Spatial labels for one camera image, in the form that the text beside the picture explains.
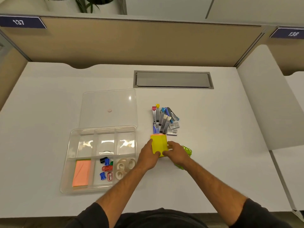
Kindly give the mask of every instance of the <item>person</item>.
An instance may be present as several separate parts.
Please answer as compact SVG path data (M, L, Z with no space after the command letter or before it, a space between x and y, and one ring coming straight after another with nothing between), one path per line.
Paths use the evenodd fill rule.
M67 228L150 228L207 226L191 214L169 209L156 209L138 213L122 214L138 183L149 170L154 168L160 152L152 152L152 139L142 148L135 167L95 203L82 211ZM176 142L168 142L169 151L163 155L174 164L182 166L193 178L207 199L233 228L238 227L291 227L274 217L267 209L229 187L194 160Z

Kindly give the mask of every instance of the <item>yellow sticky notes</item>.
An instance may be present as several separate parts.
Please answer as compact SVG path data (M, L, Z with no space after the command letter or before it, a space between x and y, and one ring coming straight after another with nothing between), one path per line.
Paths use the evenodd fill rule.
M91 160L77 160L72 186L89 184Z
M159 157L163 156L163 151L168 150L167 146L167 136L165 134L153 134L150 136L152 138L152 151L153 153L156 153L159 151L161 155Z

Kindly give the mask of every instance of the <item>number sign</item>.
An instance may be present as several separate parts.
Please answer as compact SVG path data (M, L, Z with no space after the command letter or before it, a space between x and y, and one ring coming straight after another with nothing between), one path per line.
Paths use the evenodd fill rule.
M304 39L304 29L278 27L271 38Z
M0 26L15 28L41 28L46 29L39 17L4 16L0 15Z

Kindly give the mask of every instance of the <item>desk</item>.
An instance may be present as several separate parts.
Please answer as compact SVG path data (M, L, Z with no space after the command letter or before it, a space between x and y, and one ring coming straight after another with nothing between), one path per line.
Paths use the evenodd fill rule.
M304 111L304 72L295 72L286 76L286 81ZM273 150L280 172L286 184L286 193L294 210L304 210L304 146L293 146Z
M180 118L172 140L219 179L270 211L290 211L238 72L233 67L96 65L78 70L29 62L0 112L0 217L77 215L102 193L64 195L60 179L69 134L78 128L82 94L133 86L134 70L210 72L214 89L136 89L138 151L152 133L151 106ZM215 212L186 171L161 158L124 212Z

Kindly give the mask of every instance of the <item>clear plastic lid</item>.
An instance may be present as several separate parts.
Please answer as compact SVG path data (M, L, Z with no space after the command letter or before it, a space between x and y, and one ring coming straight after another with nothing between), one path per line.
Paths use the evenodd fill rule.
M134 89L83 94L79 128L137 125Z

